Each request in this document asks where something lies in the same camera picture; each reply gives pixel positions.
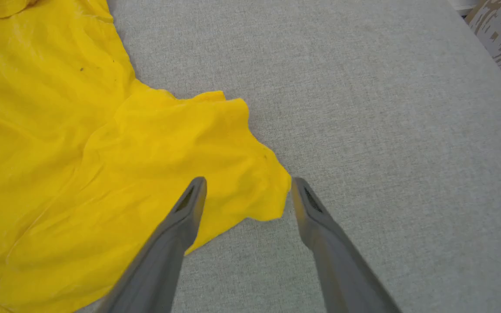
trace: yellow cloth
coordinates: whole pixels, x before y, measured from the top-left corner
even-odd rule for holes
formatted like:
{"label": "yellow cloth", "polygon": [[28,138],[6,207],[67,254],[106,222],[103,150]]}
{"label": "yellow cloth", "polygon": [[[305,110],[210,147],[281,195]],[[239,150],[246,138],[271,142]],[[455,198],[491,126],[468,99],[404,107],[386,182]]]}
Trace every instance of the yellow cloth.
{"label": "yellow cloth", "polygon": [[105,295],[195,176],[208,194],[191,249],[281,216],[290,177],[243,100],[135,79],[105,0],[2,3],[16,14],[0,18],[0,313]]}

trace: yellow shirt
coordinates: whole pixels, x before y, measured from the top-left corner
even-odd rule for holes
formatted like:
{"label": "yellow shirt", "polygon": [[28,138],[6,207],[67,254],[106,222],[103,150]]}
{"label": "yellow shirt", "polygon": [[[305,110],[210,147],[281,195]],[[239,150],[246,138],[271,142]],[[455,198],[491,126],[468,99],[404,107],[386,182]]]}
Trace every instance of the yellow shirt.
{"label": "yellow shirt", "polygon": [[290,177],[243,100],[138,81],[105,0],[30,2],[0,0],[0,312],[105,295],[195,176],[191,251],[281,216]]}

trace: gray fabric surface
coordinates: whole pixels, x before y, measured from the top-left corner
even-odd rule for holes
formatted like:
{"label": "gray fabric surface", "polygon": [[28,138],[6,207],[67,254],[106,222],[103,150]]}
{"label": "gray fabric surface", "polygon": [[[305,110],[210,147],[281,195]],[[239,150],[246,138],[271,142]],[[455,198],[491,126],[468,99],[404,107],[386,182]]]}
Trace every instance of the gray fabric surface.
{"label": "gray fabric surface", "polygon": [[[501,312],[501,72],[446,0],[110,7],[144,83],[245,99],[404,312]],[[174,312],[324,312],[291,202],[185,258]]]}

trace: yellow fabric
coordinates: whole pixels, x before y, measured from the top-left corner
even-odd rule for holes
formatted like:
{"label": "yellow fabric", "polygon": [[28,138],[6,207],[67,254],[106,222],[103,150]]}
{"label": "yellow fabric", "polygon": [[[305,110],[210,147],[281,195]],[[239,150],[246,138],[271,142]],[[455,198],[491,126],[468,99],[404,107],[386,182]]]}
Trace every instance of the yellow fabric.
{"label": "yellow fabric", "polygon": [[281,216],[290,177],[243,100],[135,79],[105,0],[21,9],[0,18],[0,313],[102,297],[195,176],[208,195],[191,249]]}

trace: couch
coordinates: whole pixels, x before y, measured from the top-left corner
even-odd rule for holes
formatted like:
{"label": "couch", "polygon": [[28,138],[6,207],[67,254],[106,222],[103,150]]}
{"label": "couch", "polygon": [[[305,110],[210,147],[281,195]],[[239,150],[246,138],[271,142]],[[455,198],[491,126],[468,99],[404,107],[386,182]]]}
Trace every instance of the couch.
{"label": "couch", "polygon": [[[501,71],[447,0],[109,6],[143,83],[247,102],[404,313],[501,312]],[[173,312],[324,312],[291,200],[189,254]]]}

